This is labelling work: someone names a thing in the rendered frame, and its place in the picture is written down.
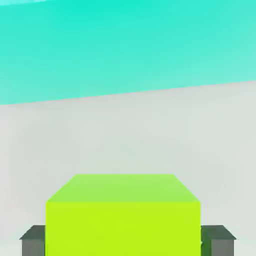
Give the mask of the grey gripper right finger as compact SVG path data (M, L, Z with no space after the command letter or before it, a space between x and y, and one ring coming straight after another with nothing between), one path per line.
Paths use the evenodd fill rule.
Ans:
M201 256L235 256L236 239L224 225L202 225Z

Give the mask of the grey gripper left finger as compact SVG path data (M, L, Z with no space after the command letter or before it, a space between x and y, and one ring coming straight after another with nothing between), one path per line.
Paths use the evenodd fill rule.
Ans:
M19 240L21 256L45 256L45 225L32 225Z

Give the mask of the small lime green cube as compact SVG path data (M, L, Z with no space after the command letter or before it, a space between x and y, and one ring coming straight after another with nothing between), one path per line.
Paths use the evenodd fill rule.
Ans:
M45 256L201 256L201 203L173 174L77 174L45 204Z

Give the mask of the large turquoise box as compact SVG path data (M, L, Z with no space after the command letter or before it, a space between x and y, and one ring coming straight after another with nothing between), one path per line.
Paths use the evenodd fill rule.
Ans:
M0 105L256 80L256 0L0 0Z

